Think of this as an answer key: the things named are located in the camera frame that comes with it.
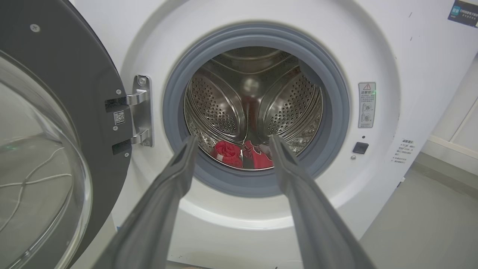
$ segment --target blue sticker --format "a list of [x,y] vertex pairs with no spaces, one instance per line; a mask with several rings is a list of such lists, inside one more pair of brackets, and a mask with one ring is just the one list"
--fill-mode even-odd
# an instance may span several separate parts
[[451,8],[448,19],[464,25],[478,28],[478,6],[472,3],[456,0]]
[[453,6],[453,8],[451,9],[451,13],[453,16],[457,16],[458,14],[460,14],[460,7],[458,6]]

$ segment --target qr code sticker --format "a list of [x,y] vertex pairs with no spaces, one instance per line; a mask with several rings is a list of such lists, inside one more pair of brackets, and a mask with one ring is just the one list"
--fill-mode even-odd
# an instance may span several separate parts
[[114,112],[113,115],[115,117],[115,125],[122,124],[122,123],[126,122],[125,119],[124,119],[124,110]]

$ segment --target wire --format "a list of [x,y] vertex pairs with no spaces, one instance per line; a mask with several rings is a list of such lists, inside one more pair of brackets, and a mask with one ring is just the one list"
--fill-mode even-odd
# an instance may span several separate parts
[[33,175],[34,172],[36,172],[36,171],[37,171],[38,169],[40,169],[42,166],[44,166],[45,164],[47,164],[47,163],[53,158],[53,156],[55,155],[55,153],[56,153],[58,150],[63,149],[63,148],[64,148],[64,147],[61,147],[61,148],[56,149],[46,161],[44,161],[43,163],[41,163],[40,165],[38,165],[37,167],[35,167],[35,168],[25,177],[25,179],[23,180],[22,183],[10,183],[10,184],[5,184],[5,185],[0,185],[0,188],[9,187],[9,186],[18,186],[18,185],[21,185],[21,187],[20,187],[20,192],[18,193],[17,204],[15,205],[15,208],[13,209],[13,212],[11,213],[10,217],[3,223],[2,227],[0,227],[0,232],[3,231],[3,229],[7,226],[7,224],[10,222],[10,220],[13,218],[13,216],[14,216],[15,213],[17,212],[18,208],[20,207],[20,201],[22,200],[23,190],[25,189],[26,185],[35,184],[35,183],[39,183],[39,182],[43,182],[43,181],[47,181],[47,180],[51,180],[51,179],[56,179],[56,178],[59,178],[59,177],[71,176],[71,174],[60,174],[60,175],[49,176],[49,177],[46,177],[46,178],[43,178],[43,179],[39,179],[39,180],[27,182],[27,180]]
[[10,217],[8,217],[7,221],[5,221],[5,223],[0,228],[0,232],[7,226],[11,218],[13,218],[13,215],[15,215],[15,213],[17,212],[18,207],[20,207],[20,200],[22,199],[22,195],[23,195],[23,186],[20,187],[20,192],[18,193],[17,205],[15,205],[15,209],[13,209],[13,212],[11,213]]
[[[42,178],[42,179],[35,180],[35,181],[29,181],[29,182],[26,182],[25,185],[32,185],[32,184],[40,183],[40,182],[43,182],[43,181],[48,181],[48,180],[57,179],[57,178],[61,178],[61,177],[71,177],[71,176],[72,176],[71,174],[58,174],[58,175],[49,176],[49,177]],[[9,183],[9,184],[0,185],[0,188],[11,187],[11,186],[20,186],[22,184],[23,183]]]

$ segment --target metal hinge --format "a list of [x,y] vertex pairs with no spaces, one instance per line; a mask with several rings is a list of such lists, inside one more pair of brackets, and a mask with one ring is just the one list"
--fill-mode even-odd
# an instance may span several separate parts
[[126,95],[119,101],[129,105],[133,118],[133,137],[131,144],[153,146],[153,124],[151,104],[151,79],[136,75],[133,81],[133,94]]

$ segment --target white washing machine body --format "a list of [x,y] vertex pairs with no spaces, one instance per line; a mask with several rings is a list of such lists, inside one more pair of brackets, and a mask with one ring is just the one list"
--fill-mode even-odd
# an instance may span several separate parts
[[[348,92],[347,133],[315,180],[357,239],[402,180],[478,51],[477,30],[448,20],[453,3],[445,0],[74,4],[126,89],[135,75],[152,80],[155,146],[133,147],[112,212],[117,226],[174,154],[163,122],[165,89],[181,59],[212,33],[250,23],[282,25],[310,37],[337,65]],[[363,82],[376,85],[372,128],[358,128]],[[365,154],[352,152],[357,142],[369,144]],[[229,195],[193,179],[180,202],[168,259],[214,269],[274,268],[301,260],[288,201],[283,195]]]

